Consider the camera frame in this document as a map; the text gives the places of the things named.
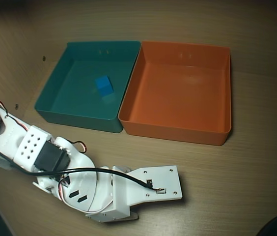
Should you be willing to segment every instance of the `robotic arm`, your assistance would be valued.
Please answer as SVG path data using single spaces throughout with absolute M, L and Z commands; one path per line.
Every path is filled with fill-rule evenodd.
M 70 141 L 14 117 L 1 102 L 0 159 L 37 176 L 36 187 L 98 222 L 137 219 L 131 206 L 182 198 L 176 166 L 95 168 Z

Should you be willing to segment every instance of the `blue cube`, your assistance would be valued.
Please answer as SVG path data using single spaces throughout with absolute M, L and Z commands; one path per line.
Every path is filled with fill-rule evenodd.
M 107 75 L 96 79 L 96 87 L 102 97 L 113 93 L 112 85 Z

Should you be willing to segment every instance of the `wood grain surface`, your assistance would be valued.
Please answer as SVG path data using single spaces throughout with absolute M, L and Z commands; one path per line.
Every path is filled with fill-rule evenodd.
M 230 47 L 233 69 L 277 76 L 277 7 L 267 1 L 36 0 L 28 8 L 54 60 L 70 41 L 177 41 Z
M 22 116 L 41 81 L 43 51 L 24 9 L 0 9 L 0 100 Z
M 233 72 L 233 132 L 221 147 L 157 140 L 45 122 L 26 122 L 83 140 L 96 166 L 177 165 L 183 200 L 135 208 L 139 220 L 99 224 L 34 187 L 34 178 L 0 169 L 0 210 L 18 236 L 256 235 L 277 215 L 277 78 Z
M 18 111 L 26 122 L 55 136 L 85 141 L 87 154 L 99 167 L 177 165 L 184 194 L 181 201 L 135 207 L 137 221 L 99 224 L 34 187 L 33 178 L 0 169 L 0 211 L 17 236 L 253 236 L 277 215 L 277 12 L 272 6 L 239 0 L 31 4 L 35 35 L 48 45 L 43 54 L 55 61 L 68 41 L 161 40 L 230 47 L 233 130 L 223 146 L 215 147 L 47 123 L 33 106 L 55 62 L 43 77 L 36 74 L 41 70 L 36 63 L 21 64 L 23 77 L 11 76 L 11 57 L 3 60 L 4 55 L 23 55 L 27 61 L 37 51 L 23 53 L 27 47 L 11 44 L 14 36 L 2 28 L 6 21 L 0 17 L 2 48 L 9 49 L 0 51 L 0 98 L 7 106 L 32 92 L 29 105 Z M 22 29 L 22 24 L 13 21 L 12 26 Z

